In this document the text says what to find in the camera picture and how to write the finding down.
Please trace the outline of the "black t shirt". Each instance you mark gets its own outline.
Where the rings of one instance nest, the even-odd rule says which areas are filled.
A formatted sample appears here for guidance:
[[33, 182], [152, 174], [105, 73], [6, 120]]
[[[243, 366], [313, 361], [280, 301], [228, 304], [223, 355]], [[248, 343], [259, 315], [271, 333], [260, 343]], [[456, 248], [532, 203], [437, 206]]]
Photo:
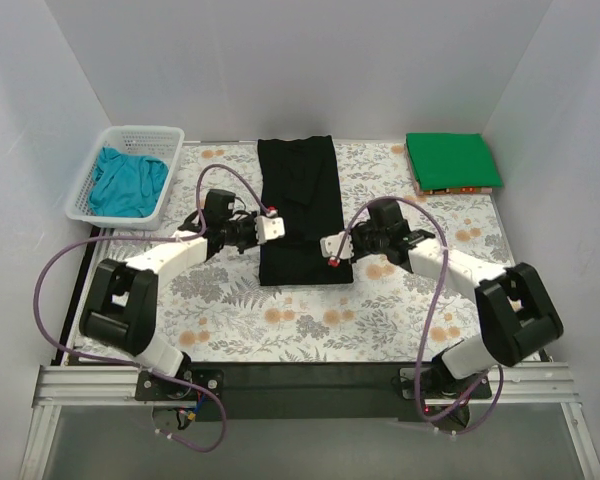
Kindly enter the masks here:
[[351, 284], [352, 268], [330, 266], [320, 248], [321, 238], [344, 230], [332, 138], [259, 140], [257, 154], [263, 178], [261, 200], [278, 210], [285, 227], [283, 238], [260, 249], [260, 284]]

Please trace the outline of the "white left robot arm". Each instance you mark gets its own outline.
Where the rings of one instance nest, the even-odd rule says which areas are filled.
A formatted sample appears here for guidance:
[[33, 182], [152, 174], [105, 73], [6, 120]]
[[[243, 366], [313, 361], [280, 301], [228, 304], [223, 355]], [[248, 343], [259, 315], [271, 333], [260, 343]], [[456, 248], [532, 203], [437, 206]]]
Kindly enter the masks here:
[[88, 291], [81, 335], [159, 373], [158, 387], [173, 400], [191, 392], [193, 377], [185, 369], [189, 357], [157, 331], [159, 292], [224, 247], [244, 252], [265, 239], [268, 218], [256, 211], [236, 211], [235, 200], [231, 192], [210, 190], [202, 211], [190, 214], [168, 242], [123, 261], [101, 261]]

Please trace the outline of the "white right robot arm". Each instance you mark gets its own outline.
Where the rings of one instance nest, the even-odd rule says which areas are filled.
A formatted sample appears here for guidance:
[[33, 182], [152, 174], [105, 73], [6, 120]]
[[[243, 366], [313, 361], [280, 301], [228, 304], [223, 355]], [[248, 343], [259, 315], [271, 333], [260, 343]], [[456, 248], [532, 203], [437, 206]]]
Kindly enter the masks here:
[[455, 397], [470, 377], [494, 366], [513, 367], [563, 335], [562, 320], [533, 266], [489, 263], [451, 249], [442, 230], [412, 229], [395, 198], [380, 198], [366, 209], [368, 220], [347, 228], [355, 260], [384, 255], [408, 273], [436, 280], [438, 289], [450, 288], [477, 309], [478, 334], [437, 354], [415, 374], [415, 384]]

